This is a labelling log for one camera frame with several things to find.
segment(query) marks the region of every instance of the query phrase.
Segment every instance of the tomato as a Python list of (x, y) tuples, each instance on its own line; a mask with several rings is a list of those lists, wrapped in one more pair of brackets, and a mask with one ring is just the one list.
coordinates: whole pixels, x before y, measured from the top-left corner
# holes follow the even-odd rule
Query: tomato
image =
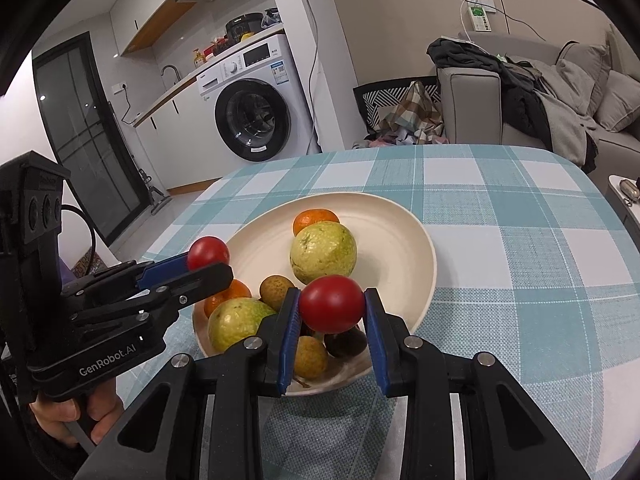
[(196, 270), (209, 264), (229, 264), (229, 249), (215, 236), (196, 240), (187, 254), (187, 269)]
[(307, 209), (293, 221), (293, 235), (298, 236), (302, 229), (317, 222), (338, 222), (339, 224), (340, 220), (333, 211), (328, 209)]
[(204, 313), (207, 317), (211, 316), (211, 313), (218, 308), (226, 300), (232, 300), (234, 298), (250, 298), (251, 291), (240, 280), (233, 280), (231, 286), (227, 290), (223, 290), (213, 296), (209, 296), (204, 300)]
[(298, 307), (311, 330), (339, 334), (356, 326), (364, 316), (364, 294), (351, 278), (322, 276), (300, 293)]

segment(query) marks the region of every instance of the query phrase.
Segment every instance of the dark purple fruit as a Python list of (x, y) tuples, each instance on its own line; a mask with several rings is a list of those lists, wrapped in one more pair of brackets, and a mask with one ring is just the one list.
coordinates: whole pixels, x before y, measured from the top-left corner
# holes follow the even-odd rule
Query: dark purple fruit
[(354, 326), (347, 332), (326, 334), (324, 336), (326, 350), (338, 359), (356, 357), (367, 347), (367, 336)]
[(303, 321), (302, 324), (300, 325), (300, 337), (302, 337), (303, 335), (308, 335), (313, 337), (314, 334), (315, 332), (311, 330)]

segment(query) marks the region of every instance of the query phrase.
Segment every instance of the kitchen cabinet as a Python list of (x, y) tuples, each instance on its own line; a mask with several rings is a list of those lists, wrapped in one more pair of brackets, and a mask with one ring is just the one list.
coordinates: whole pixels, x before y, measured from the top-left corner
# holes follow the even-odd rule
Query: kitchen cabinet
[(158, 150), (162, 154), (162, 175), (160, 180), (168, 188), (183, 186), (180, 165), (184, 163), (184, 147), (181, 146), (182, 126), (173, 100), (169, 99), (151, 115), (158, 128)]
[(164, 0), (117, 0), (111, 8), (111, 25), (120, 54)]
[(169, 99), (136, 129), (151, 163), (172, 189), (225, 176), (233, 170), (225, 162), (212, 166), (211, 155), (220, 150), (234, 155), (216, 131), (210, 104), (191, 84)]
[(146, 120), (139, 124), (136, 127), (136, 133), (158, 179), (166, 189), (169, 187), (168, 182), (165, 181), (169, 176), (167, 171), (167, 157), (162, 148), (158, 134), (158, 126), (153, 116), (146, 118)]

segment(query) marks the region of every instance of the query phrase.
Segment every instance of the washing machine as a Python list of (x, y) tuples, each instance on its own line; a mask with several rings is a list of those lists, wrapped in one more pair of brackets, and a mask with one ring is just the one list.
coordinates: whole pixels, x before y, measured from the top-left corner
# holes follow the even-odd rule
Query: washing machine
[(275, 34), (232, 54), (198, 76), (212, 118), (211, 154), (218, 172), (318, 153), (311, 114), (287, 37)]

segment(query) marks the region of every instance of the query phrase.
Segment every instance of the faucet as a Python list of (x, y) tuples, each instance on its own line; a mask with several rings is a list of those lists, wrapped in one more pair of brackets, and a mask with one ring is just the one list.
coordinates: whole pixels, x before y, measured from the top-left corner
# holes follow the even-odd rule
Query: faucet
[(160, 73), (160, 77), (162, 77), (162, 76), (164, 75), (164, 71), (165, 71), (167, 68), (173, 68), (173, 69), (174, 69), (174, 72), (175, 72), (175, 76), (178, 78), (178, 80), (177, 80), (176, 82), (180, 81), (180, 79), (181, 79), (181, 78), (180, 78), (180, 72), (178, 72), (178, 69), (177, 69), (175, 66), (173, 66), (173, 65), (165, 65), (165, 66), (163, 66), (163, 67), (162, 67), (162, 72)]

